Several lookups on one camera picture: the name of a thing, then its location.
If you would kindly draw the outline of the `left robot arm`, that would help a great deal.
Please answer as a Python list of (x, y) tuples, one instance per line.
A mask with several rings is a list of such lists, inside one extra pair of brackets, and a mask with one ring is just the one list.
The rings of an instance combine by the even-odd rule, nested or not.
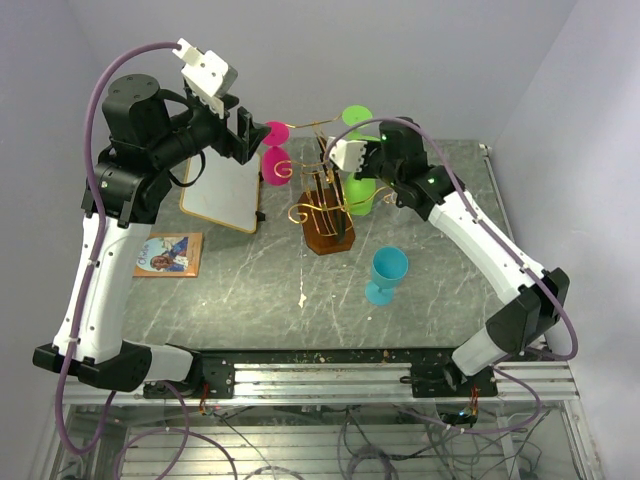
[(125, 75), (108, 88), (102, 112), (110, 144), (99, 155), (82, 208), (83, 251), (70, 306), (54, 339), (34, 350), (35, 366), (68, 373), (92, 387), (117, 392), (143, 388), (163, 397), (163, 382), (182, 397), (209, 385), (209, 356), (173, 345), (144, 345), (122, 337), (134, 265), (162, 201), (177, 185), (171, 170), (212, 148), (247, 163), (269, 135), (237, 97), (224, 94), (216, 114), (192, 87), (163, 89), (145, 74)]

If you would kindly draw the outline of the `pink plastic wine glass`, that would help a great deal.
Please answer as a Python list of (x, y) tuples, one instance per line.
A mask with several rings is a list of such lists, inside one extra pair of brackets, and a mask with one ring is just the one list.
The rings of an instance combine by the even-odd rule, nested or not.
[(282, 186), (292, 177), (292, 162), (283, 145), (289, 139), (289, 128), (281, 122), (270, 121), (269, 134), (263, 140), (267, 147), (261, 161), (263, 180), (273, 186)]

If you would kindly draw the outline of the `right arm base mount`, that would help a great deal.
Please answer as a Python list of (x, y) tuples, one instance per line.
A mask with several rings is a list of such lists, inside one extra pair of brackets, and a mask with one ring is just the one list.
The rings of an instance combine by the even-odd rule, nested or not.
[(453, 348), (418, 348), (406, 351), (404, 361), (409, 372), (399, 382), (408, 385), (414, 398), (454, 398), (473, 394), (480, 398), (496, 397), (496, 380), (490, 367), (468, 376), (451, 359)]

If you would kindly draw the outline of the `green wine glass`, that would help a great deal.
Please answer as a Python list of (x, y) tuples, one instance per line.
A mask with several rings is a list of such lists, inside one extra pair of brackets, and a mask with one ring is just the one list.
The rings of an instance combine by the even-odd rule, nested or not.
[[(367, 107), (359, 104), (354, 104), (346, 107), (341, 114), (342, 121), (348, 127), (351, 127), (365, 120), (369, 120), (372, 117), (373, 117), (372, 112)], [(361, 141), (378, 141), (379, 140), (379, 138), (376, 136), (364, 134), (360, 129), (350, 131), (346, 135), (345, 139), (361, 140)]]
[(370, 213), (373, 196), (376, 191), (376, 181), (370, 178), (358, 180), (351, 173), (344, 185), (344, 199), (351, 215), (366, 216)]

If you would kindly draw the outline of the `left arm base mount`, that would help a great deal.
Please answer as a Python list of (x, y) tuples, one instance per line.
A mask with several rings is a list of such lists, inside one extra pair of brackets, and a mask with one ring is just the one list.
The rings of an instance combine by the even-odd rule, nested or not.
[(234, 395), (235, 368), (230, 359), (213, 351), (194, 352), (194, 361), (181, 381), (158, 380), (143, 388), (145, 399), (168, 399), (171, 385), (185, 399), (231, 399)]

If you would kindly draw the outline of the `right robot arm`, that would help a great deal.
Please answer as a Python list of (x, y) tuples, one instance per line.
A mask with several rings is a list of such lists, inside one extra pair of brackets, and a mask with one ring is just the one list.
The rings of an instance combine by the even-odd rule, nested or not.
[(451, 355), (440, 373), (450, 394), (465, 394), (476, 374), (531, 344), (558, 322), (570, 322), (564, 308), (569, 278), (529, 257), (482, 211), (446, 159), (427, 159), (425, 132), (411, 119), (379, 120), (380, 140), (368, 149), (361, 174), (386, 183), (399, 208), (413, 210), (443, 233), (478, 268), (502, 308)]

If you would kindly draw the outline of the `green wine glass front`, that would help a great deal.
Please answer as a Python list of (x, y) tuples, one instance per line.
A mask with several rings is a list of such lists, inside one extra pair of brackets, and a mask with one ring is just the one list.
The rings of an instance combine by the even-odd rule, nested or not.
[(344, 185), (344, 199), (351, 215), (366, 216), (370, 213), (373, 196), (376, 191), (376, 181), (370, 178), (358, 180), (351, 173)]

